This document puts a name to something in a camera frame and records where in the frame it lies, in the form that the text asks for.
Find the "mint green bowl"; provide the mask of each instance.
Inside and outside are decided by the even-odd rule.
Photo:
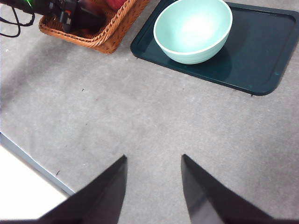
[[[223,0],[178,0],[158,16],[154,38],[172,60],[197,64],[220,51],[232,22],[232,12]]]

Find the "dark green tray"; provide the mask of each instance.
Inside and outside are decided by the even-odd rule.
[[[171,60],[153,36],[158,15],[172,0],[161,0],[131,44],[136,57],[254,95],[277,87],[299,37],[299,13],[228,3],[233,25],[221,51],[210,60],[184,65]]]

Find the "black cord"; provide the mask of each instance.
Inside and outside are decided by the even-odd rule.
[[[16,25],[18,26],[18,33],[16,35],[7,35],[7,34],[3,34],[3,33],[0,33],[1,36],[6,36],[6,37],[18,37],[21,33],[21,26],[20,26],[20,23],[19,23],[19,18],[18,18],[18,15],[14,9],[14,7],[11,7],[13,12],[14,12],[14,16],[15,16],[15,20],[16,20]]]
[[[10,22],[6,19],[3,19],[2,17],[0,17],[0,22],[4,22],[4,23],[7,23],[7,24],[12,24],[12,25],[20,25],[21,27],[29,27],[29,26],[33,25],[34,19],[36,17],[34,13],[32,13],[31,15],[32,15],[32,17],[31,17],[30,22],[28,22],[26,24],[22,24],[22,23],[18,24],[18,23],[15,23],[15,22]]]

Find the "gray carpet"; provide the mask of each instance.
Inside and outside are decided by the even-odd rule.
[[[298,0],[233,2],[299,11]],[[278,88],[251,97],[137,60],[130,43],[157,3],[111,55],[40,33],[40,17],[2,37],[1,131],[74,191],[125,154],[119,224],[190,222],[184,153],[270,215],[299,218],[299,48]]]

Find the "basket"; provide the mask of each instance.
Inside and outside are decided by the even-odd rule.
[[[124,35],[137,19],[141,11],[150,0],[127,0],[116,12],[110,9],[104,0],[93,0],[106,15],[106,24],[95,34],[77,31],[65,33],[62,24],[52,15],[43,16],[39,21],[39,29],[45,34],[95,49],[97,51],[113,53]]]

